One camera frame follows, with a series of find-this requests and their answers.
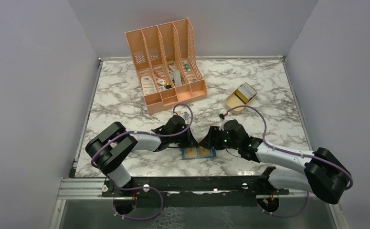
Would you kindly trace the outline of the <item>blue card holder wallet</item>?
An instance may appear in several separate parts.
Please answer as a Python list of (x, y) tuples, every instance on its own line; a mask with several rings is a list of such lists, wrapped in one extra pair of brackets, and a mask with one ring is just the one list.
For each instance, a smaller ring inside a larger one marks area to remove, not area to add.
[(216, 157), (215, 149), (206, 149), (203, 147), (192, 147), (183, 148), (180, 150), (182, 160), (192, 160), (192, 159), (204, 159)]

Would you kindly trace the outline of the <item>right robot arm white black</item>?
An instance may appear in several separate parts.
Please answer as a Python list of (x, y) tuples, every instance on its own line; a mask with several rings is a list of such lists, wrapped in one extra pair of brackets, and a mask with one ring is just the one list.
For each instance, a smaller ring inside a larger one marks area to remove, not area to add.
[(258, 180), (258, 189), (264, 194), (276, 188), (299, 189), (314, 193), (326, 203), (337, 204), (350, 184), (349, 171), (329, 150), (269, 147), (263, 139), (249, 136), (236, 120), (211, 126), (199, 145), (206, 149), (234, 149), (245, 160), (284, 167), (274, 178), (265, 176)]

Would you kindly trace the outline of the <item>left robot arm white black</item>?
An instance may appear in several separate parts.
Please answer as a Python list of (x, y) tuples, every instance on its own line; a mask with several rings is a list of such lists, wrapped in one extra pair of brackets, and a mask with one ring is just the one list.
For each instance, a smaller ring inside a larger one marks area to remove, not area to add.
[(132, 191), (132, 176), (122, 163), (129, 153), (136, 150), (158, 152), (171, 144), (179, 148), (198, 146), (189, 125), (177, 114), (165, 125), (149, 132), (129, 130), (120, 122), (113, 122), (87, 143), (85, 151), (95, 167), (115, 183), (115, 191), (126, 196)]

